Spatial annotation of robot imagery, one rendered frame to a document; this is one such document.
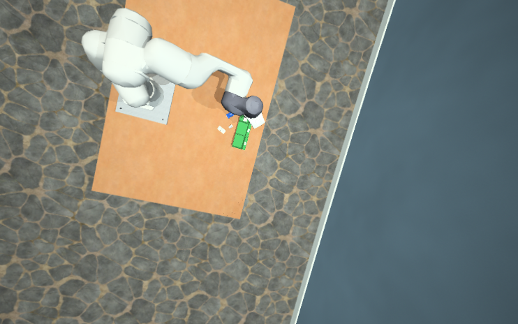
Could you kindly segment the green three-compartment bin rack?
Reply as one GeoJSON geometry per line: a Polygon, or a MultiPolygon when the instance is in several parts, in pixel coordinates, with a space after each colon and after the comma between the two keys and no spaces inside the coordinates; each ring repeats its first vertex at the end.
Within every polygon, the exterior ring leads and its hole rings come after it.
{"type": "Polygon", "coordinates": [[[251,124],[249,121],[243,121],[244,115],[239,118],[239,122],[237,125],[236,135],[233,141],[232,146],[238,149],[246,149],[246,144],[249,138],[249,133],[251,130],[251,124]],[[246,136],[246,137],[245,137],[246,136]]]}

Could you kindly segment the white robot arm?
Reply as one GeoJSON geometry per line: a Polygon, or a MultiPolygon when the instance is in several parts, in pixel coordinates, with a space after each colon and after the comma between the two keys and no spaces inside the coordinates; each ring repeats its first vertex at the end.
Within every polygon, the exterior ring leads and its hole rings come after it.
{"type": "Polygon", "coordinates": [[[82,46],[90,62],[131,107],[153,110],[163,100],[163,90],[146,74],[157,74],[185,89],[196,89],[218,69],[228,75],[221,99],[224,109],[244,115],[253,128],[265,123],[261,99],[246,97],[253,83],[248,71],[210,54],[194,55],[169,41],[152,37],[152,27],[145,17],[134,10],[119,8],[110,19],[108,30],[87,31],[82,46]]]}

